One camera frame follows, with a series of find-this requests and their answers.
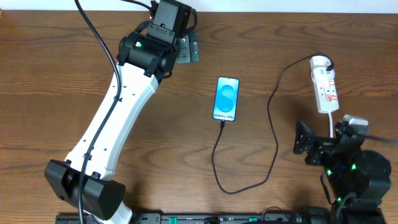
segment white power strip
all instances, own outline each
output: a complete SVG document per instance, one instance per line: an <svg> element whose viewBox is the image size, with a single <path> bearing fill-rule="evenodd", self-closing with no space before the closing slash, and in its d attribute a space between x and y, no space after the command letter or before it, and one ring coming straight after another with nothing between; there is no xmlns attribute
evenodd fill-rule
<svg viewBox="0 0 398 224"><path fill-rule="evenodd" d="M324 56L314 56L310 60L311 79L319 113L331 113L339 108L334 80L335 70L326 70L330 63Z"/></svg>

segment white backdrop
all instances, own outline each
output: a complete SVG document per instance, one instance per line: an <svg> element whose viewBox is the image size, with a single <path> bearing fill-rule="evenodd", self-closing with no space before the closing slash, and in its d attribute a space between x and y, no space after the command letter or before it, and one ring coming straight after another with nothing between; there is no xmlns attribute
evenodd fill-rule
<svg viewBox="0 0 398 224"><path fill-rule="evenodd" d="M150 4L149 0L139 0ZM180 0L204 12L398 13L398 0ZM118 0L80 0L85 10L143 11ZM74 0L0 0L3 10L76 10Z"/></svg>

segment smartphone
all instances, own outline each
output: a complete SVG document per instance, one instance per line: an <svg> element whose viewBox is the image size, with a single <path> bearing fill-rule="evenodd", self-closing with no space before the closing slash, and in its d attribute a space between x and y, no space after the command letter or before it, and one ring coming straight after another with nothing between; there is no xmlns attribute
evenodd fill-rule
<svg viewBox="0 0 398 224"><path fill-rule="evenodd" d="M222 121L234 121L238 100L239 80L237 78L218 77L213 118Z"/></svg>

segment wood grain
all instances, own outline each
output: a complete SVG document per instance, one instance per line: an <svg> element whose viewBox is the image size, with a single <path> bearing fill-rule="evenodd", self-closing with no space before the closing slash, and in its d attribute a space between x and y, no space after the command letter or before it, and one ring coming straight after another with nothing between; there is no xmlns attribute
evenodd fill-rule
<svg viewBox="0 0 398 224"><path fill-rule="evenodd" d="M115 57L120 39L143 12L87 12ZM269 182L238 195L216 185L210 154L219 131L211 112L216 79L241 81L237 119L216 154L220 181L237 190L264 179L275 150L266 102L280 71L315 52L335 61L340 110L370 122L372 134L398 138L398 15L198 13L200 62L177 65L149 100L121 153L115 180L132 208L165 213L249 212L271 205L328 207L318 176L294 155L295 122L327 135L309 64L292 67L271 104L280 149ZM75 213L44 178L81 138L108 89L112 68L78 12L6 11L0 18L0 223L53 223ZM398 223L398 154L387 144L365 149L392 163L392 188L381 205Z"/></svg>

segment blue circle on screen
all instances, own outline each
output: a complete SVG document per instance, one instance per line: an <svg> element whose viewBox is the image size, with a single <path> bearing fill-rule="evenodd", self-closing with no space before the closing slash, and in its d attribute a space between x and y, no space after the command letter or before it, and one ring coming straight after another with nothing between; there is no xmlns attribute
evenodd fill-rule
<svg viewBox="0 0 398 224"><path fill-rule="evenodd" d="M230 112L234 108L233 98L235 98L235 94L232 86L225 85L221 87L216 99L218 109L224 113Z"/></svg>

